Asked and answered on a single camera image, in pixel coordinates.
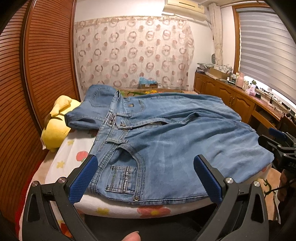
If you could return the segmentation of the person's thumb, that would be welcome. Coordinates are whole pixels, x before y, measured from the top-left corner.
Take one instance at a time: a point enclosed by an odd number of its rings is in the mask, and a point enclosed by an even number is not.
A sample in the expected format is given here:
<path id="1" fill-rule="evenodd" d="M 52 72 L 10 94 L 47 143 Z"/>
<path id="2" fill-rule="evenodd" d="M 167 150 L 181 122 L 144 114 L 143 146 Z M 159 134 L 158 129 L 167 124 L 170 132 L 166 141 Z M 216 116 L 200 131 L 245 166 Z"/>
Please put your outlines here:
<path id="1" fill-rule="evenodd" d="M 125 236 L 122 241 L 141 241 L 141 237 L 139 235 L 139 231 L 132 232 Z"/>

